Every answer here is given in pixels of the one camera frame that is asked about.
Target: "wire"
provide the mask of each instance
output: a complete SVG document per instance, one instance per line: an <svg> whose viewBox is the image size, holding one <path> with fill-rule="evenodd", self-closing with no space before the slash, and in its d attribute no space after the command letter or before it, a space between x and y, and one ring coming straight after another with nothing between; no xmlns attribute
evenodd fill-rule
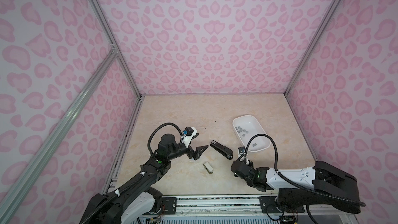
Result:
<svg viewBox="0 0 398 224"><path fill-rule="evenodd" d="M268 214L268 208L269 208L270 206L278 207L276 204L270 204L270 205L268 205L268 206L266 207L266 214L267 214L267 216L268 216L271 220L273 220L273 221L279 221L279 220L281 220L282 217L283 217L283 215L285 214L285 212L282 211L282 215L279 216L279 218L277 218L277 219L272 219L271 216L269 216L269 214Z"/></svg>
<svg viewBox="0 0 398 224"><path fill-rule="evenodd" d="M155 134L156 134L157 131L159 131L162 127L165 127L165 126L173 126L173 127L175 127L175 128L177 129L178 133L179 133L180 136L181 136L180 145L181 145L181 143L182 143L182 137L183 137L183 135L182 135L182 133L181 133L180 128L178 128L178 126L177 126L176 124L173 124L173 123L170 123L170 122L161 124L159 127L157 127L157 128L155 129L155 131L152 132L151 136L150 136L149 139L148 139L148 150L149 150L151 156L152 156L152 154L153 154L152 149L151 149L151 147L150 147L150 143L151 143L151 141L152 141L152 138L153 138L153 136L155 136Z"/></svg>
<svg viewBox="0 0 398 224"><path fill-rule="evenodd" d="M297 214L296 222L298 222L299 221L299 212L297 212L297 209L295 209L295 210L296 210L296 214Z"/></svg>
<svg viewBox="0 0 398 224"><path fill-rule="evenodd" d="M141 178L143 178L144 175L140 174L140 177L137 178L134 182L126 185L123 188L119 188L120 193L124 193L127 190L129 190L132 186L134 186ZM111 201L113 201L115 198L117 198L117 194L113 194L109 196L103 203L101 203L98 207L96 207L91 213L89 213L81 222L80 224L85 224L87 223L94 215L96 215L99 211L101 211L102 208L104 208L106 205L108 205Z"/></svg>
<svg viewBox="0 0 398 224"><path fill-rule="evenodd" d="M310 217L310 219L311 219L315 224L318 224L318 222L316 222L316 220L314 219L314 217L312 216L312 214L311 214L311 212L310 212L310 205L309 205L309 204L306 205L306 209L307 209L307 214L308 214L308 216Z"/></svg>
<svg viewBox="0 0 398 224"><path fill-rule="evenodd" d="M164 206L164 204L162 204L162 206L161 206L161 208L162 208L162 212L160 213L160 215L158 215L156 218L163 218L163 215L164 215L164 208L165 208L165 206Z"/></svg>
<svg viewBox="0 0 398 224"><path fill-rule="evenodd" d="M345 202L345 203L353 204L353 205L355 205L355 206L360 206L360 207L365 207L365 206L366 206L366 204L365 204L364 202L352 200L352 199L347 198L347 197L339 197L339 196L336 196L336 195L331 195L331 194L326 193L326 192L319 192L319 191L316 191L316 190L313 190L313 189L309 189L309 188L307 188L307 187L304 187L304 186L302 186L302 185L300 185L300 184L298 184L298 183L295 183L295 182L291 181L289 178L285 177L284 175L282 175L281 172L278 171L278 168L277 168L277 165L278 165L278 150L277 150L277 148L276 148L275 142L273 141L273 139L272 139L270 136L268 136L268 135L266 135L266 134L257 134L257 135L254 135L254 136L249 140L248 145L247 145L247 147L246 147L246 150L249 148L249 145L250 145L250 143L252 142L252 140L253 140L254 138L256 138L256 137L259 137L259 136L267 137L267 138L269 138L269 140L271 141L271 143L272 143L272 145L273 145L273 147L274 147L274 151L275 151L274 169L275 169L275 171L278 173L278 175L279 175L283 180L285 180L286 182L290 183L291 185L295 186L296 188L305 190L305 191L307 191L307 192L310 192L310 193L313 193L313 194L316 194L316 195L321 195L321 196L323 196L323 197L331 198L331 199L333 199L333 200L343 201L343 202Z"/></svg>
<svg viewBox="0 0 398 224"><path fill-rule="evenodd" d="M154 156L156 155L156 153L158 152L158 150L159 150L159 149L156 149L156 150L152 153L152 155L151 155L150 157L154 157Z"/></svg>
<svg viewBox="0 0 398 224"><path fill-rule="evenodd" d="M158 214L158 213L160 213L161 210L162 210L162 209L159 208L159 210L158 210L157 212L150 212L150 211L148 211L148 213L150 213L150 214Z"/></svg>
<svg viewBox="0 0 398 224"><path fill-rule="evenodd" d="M240 159L244 156L245 154L242 154L239 158L238 158L238 161L240 161Z"/></svg>

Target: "white plastic basin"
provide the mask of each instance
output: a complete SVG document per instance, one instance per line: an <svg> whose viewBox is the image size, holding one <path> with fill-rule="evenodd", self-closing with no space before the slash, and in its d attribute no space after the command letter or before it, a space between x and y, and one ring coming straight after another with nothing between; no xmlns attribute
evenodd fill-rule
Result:
<svg viewBox="0 0 398 224"><path fill-rule="evenodd" d="M243 146L247 146L249 140L256 134L267 134L263 127L260 125L258 120L251 115L244 115L238 117L232 121L234 132L238 139L242 142ZM259 152L267 149L271 145L270 140L267 137L256 137L250 143L249 152Z"/></svg>

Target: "beige table surface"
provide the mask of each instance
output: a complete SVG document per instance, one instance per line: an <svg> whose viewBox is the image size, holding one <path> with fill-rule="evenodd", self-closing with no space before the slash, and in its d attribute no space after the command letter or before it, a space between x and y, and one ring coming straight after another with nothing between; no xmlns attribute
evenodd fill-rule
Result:
<svg viewBox="0 0 398 224"><path fill-rule="evenodd" d="M232 161L237 159L242 143L236 137L232 121L243 115L253 115L270 135L278 148L278 169L299 169L314 166L315 162L301 134L297 122L282 94L263 95L186 95L146 96L139 113L129 147L125 153L117 186L127 182L140 171L140 165L149 159L147 149L151 133L166 122L175 123L181 130L195 127L199 136L192 140L193 149L209 145L215 140L232 149L233 160L228 160L209 147L197 161L186 155L172 160L167 174L152 185L163 195L223 195L260 194L231 172ZM171 133L179 142L174 127L160 129L152 139L156 150L160 137ZM274 167L272 145L261 152L249 152L254 167ZM208 161L213 174L208 174L203 163Z"/></svg>

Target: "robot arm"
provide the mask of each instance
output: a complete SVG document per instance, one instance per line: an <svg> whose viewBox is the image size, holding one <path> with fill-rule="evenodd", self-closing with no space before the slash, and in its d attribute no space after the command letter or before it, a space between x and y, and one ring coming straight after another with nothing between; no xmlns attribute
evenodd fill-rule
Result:
<svg viewBox="0 0 398 224"><path fill-rule="evenodd" d="M247 159L247 150L252 140L258 136L270 139L275 150L275 168L254 169L253 162ZM232 163L235 177L244 179L250 187L259 191L279 189L276 205L283 211L297 209L312 204L328 204L352 214L361 212L366 204L359 200L357 179L322 161L314 167L303 169L278 170L278 152L273 139L266 134L253 136L246 147L240 147L241 156Z"/></svg>
<svg viewBox="0 0 398 224"><path fill-rule="evenodd" d="M155 198L161 198L162 194L150 186L159 181L170 169L171 160L177 157L181 157L186 154L189 159L193 158L197 160L200 158L202 153L208 148L208 146L196 147L194 151L190 145L192 139L198 136L196 129L193 127L186 127L182 132L182 138L189 139L184 141L184 145L177 144L175 137L171 134L165 134L162 136L157 153L154 152L149 160L141 165L141 171L134 177L128 180L121 187L115 191L109 192L106 195L96 194L91 198L88 206L83 213L80 224L84 223L121 223L123 213L130 207L134 200L138 196L146 197L143 192L147 193L147 196L153 196ZM158 211L160 205L153 206L153 198L151 199L152 205L150 207L154 212ZM143 208L129 209L130 213L137 216L145 213L137 212Z"/></svg>

